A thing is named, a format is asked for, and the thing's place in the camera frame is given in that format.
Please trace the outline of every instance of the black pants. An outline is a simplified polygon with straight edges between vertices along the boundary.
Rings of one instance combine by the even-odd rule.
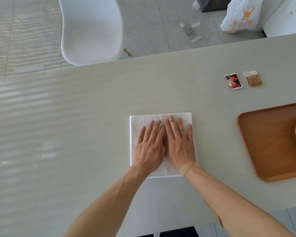
[[[153,235],[144,235],[141,237],[153,237]],[[183,229],[175,229],[166,232],[161,232],[160,237],[198,237],[198,234],[194,226],[191,226]]]

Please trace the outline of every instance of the person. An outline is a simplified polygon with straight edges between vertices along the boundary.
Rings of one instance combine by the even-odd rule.
[[[74,220],[63,237],[114,237],[140,185],[157,170],[164,156],[177,170],[183,165],[189,166],[185,178],[219,216],[230,236],[294,236],[273,216],[196,163],[192,125],[188,125],[185,133],[180,118],[175,121],[170,116],[164,126],[160,127],[160,123],[160,120],[151,121],[147,128],[142,128],[133,165]]]

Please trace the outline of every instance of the floor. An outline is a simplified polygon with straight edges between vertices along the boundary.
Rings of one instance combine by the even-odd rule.
[[[261,32],[222,32],[226,11],[202,13],[193,0],[118,0],[125,28],[121,59],[264,38]],[[200,22],[192,43],[180,23]],[[74,67],[62,56],[58,0],[0,0],[0,79]],[[271,213],[296,234],[296,207]],[[217,223],[195,227],[200,236],[227,236]]]

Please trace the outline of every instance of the chair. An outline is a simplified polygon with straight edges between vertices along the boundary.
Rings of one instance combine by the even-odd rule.
[[[70,64],[85,66],[118,60],[124,48],[117,0],[59,0],[62,54]]]

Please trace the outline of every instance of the wooden chair leg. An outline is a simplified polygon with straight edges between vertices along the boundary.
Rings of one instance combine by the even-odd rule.
[[[128,55],[128,56],[130,56],[130,53],[124,48],[124,51],[126,52],[126,54]]]

